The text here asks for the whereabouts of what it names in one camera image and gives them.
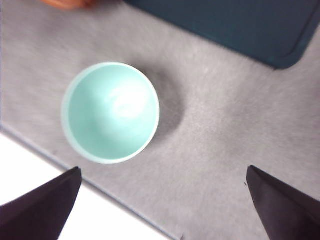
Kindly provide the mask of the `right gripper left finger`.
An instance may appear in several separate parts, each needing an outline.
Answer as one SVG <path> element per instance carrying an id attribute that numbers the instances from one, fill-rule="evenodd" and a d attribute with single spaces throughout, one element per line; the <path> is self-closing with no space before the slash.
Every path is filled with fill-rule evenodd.
<path id="1" fill-rule="evenodd" d="M 2 240 L 57 240 L 76 202 L 82 172 L 74 167 L 0 207 Z"/>

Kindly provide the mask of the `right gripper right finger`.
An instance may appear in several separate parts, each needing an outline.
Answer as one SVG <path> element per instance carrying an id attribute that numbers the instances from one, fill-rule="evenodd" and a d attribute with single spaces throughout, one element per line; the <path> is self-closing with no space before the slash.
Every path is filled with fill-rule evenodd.
<path id="1" fill-rule="evenodd" d="M 320 202 L 250 165 L 247 185 L 254 207 L 271 240 L 318 240 Z"/>

